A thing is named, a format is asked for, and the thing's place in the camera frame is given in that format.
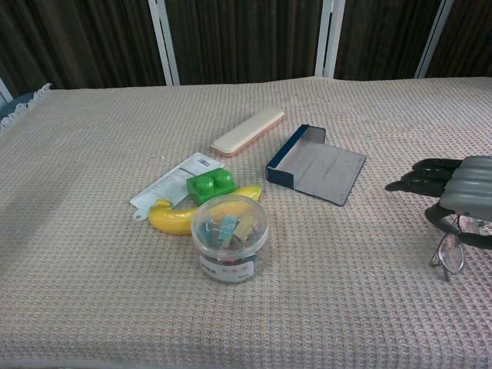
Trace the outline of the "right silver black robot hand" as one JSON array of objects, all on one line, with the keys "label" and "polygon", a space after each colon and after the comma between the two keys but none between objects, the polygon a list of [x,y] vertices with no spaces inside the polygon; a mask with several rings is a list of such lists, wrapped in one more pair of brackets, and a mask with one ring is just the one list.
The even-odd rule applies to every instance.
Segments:
[{"label": "right silver black robot hand", "polygon": [[460,231],[445,220],[455,214],[491,221],[491,157],[464,159],[426,158],[411,171],[385,186],[386,191],[403,191],[437,199],[424,212],[426,219],[463,244],[491,249],[491,236]]}]

